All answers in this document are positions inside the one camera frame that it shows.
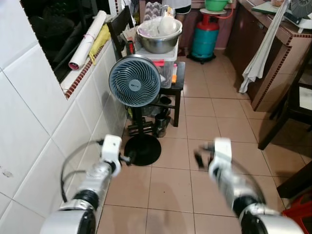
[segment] fan grille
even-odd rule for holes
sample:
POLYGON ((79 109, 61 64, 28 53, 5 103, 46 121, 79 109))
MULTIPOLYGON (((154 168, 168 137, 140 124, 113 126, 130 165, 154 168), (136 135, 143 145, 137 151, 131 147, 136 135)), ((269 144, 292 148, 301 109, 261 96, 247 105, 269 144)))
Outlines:
POLYGON ((127 56, 112 68, 109 85, 120 102, 131 107, 142 107, 151 103, 159 93, 160 75, 147 58, 127 56))

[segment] black shorts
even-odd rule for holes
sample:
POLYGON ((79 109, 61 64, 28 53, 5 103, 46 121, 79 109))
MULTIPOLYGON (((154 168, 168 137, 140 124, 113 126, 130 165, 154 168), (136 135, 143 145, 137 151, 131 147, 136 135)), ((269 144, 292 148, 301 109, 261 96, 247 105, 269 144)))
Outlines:
POLYGON ((176 9, 175 13, 179 14, 179 15, 185 15, 185 14, 189 13, 190 11, 191 11, 191 5, 188 5, 188 6, 176 9))

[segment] black wheeled base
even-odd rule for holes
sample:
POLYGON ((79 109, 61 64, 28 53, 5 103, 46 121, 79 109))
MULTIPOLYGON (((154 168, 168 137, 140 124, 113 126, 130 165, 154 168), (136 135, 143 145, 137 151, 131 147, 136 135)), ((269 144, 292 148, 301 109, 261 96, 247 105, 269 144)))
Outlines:
POLYGON ((193 61, 200 62, 200 64, 204 64, 204 63, 206 63, 206 62, 209 62, 209 61, 215 59, 215 54, 213 54, 213 55, 212 55, 211 57, 209 57, 209 58, 198 58, 198 57, 192 55, 192 53, 190 53, 190 54, 188 54, 186 57, 187 57, 188 59, 193 60, 193 61))
POLYGON ((161 145, 156 137, 151 135, 136 135, 128 140, 125 146, 125 156, 132 157, 132 164, 146 166, 157 161, 161 153, 161 145))

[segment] window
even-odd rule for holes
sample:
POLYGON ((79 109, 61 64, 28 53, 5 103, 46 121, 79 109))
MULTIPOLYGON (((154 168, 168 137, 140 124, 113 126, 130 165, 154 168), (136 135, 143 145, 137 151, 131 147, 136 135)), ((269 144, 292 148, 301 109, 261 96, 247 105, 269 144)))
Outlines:
POLYGON ((108 0, 21 0, 54 74, 61 83, 68 62, 98 10, 110 13, 108 0))

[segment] black cable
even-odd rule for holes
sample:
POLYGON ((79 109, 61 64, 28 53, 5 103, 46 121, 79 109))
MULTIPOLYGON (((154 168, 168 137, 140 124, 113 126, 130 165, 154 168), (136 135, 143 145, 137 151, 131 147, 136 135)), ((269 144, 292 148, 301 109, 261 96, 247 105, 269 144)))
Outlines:
POLYGON ((101 140, 91 140, 89 142, 86 142, 82 145, 80 145, 76 150, 74 150, 66 159, 65 161, 63 162, 62 164, 62 169, 61 169, 61 172, 60 172, 60 189, 61 189, 61 195, 62 195, 62 199, 64 202, 67 202, 67 197, 66 197, 66 193, 65 193, 65 190, 64 190, 64 179, 63 179, 63 174, 64 174, 64 169, 67 165, 67 163, 82 149, 86 148, 89 144, 92 145, 92 144, 103 144, 103 139, 101 140))
MULTIPOLYGON (((215 150, 213 147, 209 147, 209 146, 206 146, 206 148, 202 148, 203 150, 206 150, 206 151, 212 151, 215 153, 215 150)), ((224 158, 225 160, 228 160, 229 157, 224 155, 223 153, 221 152, 217 152, 218 153, 218 156, 221 156, 222 158, 224 158)), ((260 197, 260 200, 263 204, 266 204, 266 200, 265 200, 265 197, 263 195, 263 192, 262 192, 262 189, 260 188, 258 182, 256 181, 256 179, 251 175, 251 173, 246 169, 244 168, 239 162, 237 162, 236 160, 234 160, 232 158, 231 160, 231 163, 237 167, 239 170, 241 170, 243 173, 245 173, 245 175, 251 180, 251 182, 253 183, 253 186, 254 188, 257 190, 257 192, 259 193, 259 197, 260 197)))

